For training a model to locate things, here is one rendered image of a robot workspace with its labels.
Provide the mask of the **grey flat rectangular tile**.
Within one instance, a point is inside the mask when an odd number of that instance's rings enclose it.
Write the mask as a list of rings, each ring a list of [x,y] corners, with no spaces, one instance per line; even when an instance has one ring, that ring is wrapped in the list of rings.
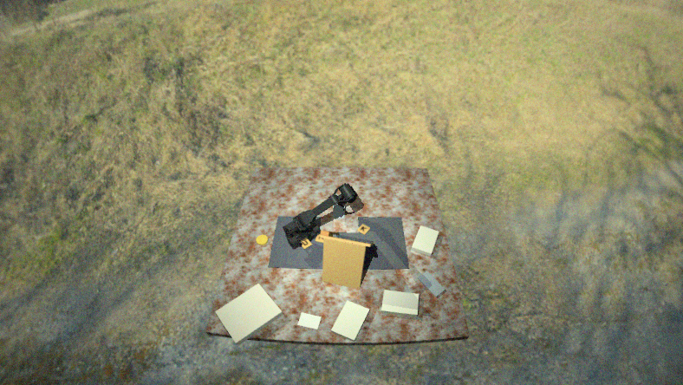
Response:
[[[439,284],[438,281],[435,280],[435,279],[433,278],[433,276],[431,276],[431,275],[429,274],[428,271],[422,273],[422,275],[420,275],[420,276],[418,277],[418,279],[419,279],[419,281],[420,281],[421,283],[423,283],[423,285],[424,285],[425,287],[427,287],[427,289],[428,289],[435,297],[438,296],[439,294],[441,294],[444,290],[446,290],[445,287],[443,287],[441,284]]]

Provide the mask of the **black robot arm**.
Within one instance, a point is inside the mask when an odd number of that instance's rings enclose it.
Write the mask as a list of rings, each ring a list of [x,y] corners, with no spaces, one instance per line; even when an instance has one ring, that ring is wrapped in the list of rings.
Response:
[[[338,189],[341,192],[339,196],[335,195]],[[326,211],[331,206],[339,205],[344,207],[345,204],[354,202],[357,196],[353,187],[350,186],[349,183],[345,183],[336,188],[334,194],[329,196],[328,199],[314,209],[299,213],[299,215],[293,218],[293,222],[289,222],[287,225],[283,226],[283,230],[287,236],[290,236],[294,232],[298,233],[299,229],[300,231],[302,229],[305,230],[311,226],[313,221],[315,221],[316,216]]]

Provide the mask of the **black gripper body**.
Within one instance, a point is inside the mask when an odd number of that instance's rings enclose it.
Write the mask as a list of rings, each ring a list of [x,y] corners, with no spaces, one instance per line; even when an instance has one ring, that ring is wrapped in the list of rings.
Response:
[[[313,224],[311,224],[311,226],[310,226],[309,228],[307,228],[307,229],[305,229],[305,230],[302,229],[302,230],[300,231],[300,229],[299,229],[299,230],[298,230],[298,235],[297,235],[297,236],[294,236],[293,234],[290,235],[290,236],[288,236],[288,237],[287,237],[287,241],[289,242],[289,244],[290,244],[291,246],[294,247],[295,245],[298,245],[298,243],[300,242],[300,239],[301,239],[301,238],[304,238],[304,237],[308,236],[309,233],[310,233],[310,234],[311,234],[311,233],[317,234],[318,232],[320,232],[320,227],[319,227],[316,223],[313,223]]]

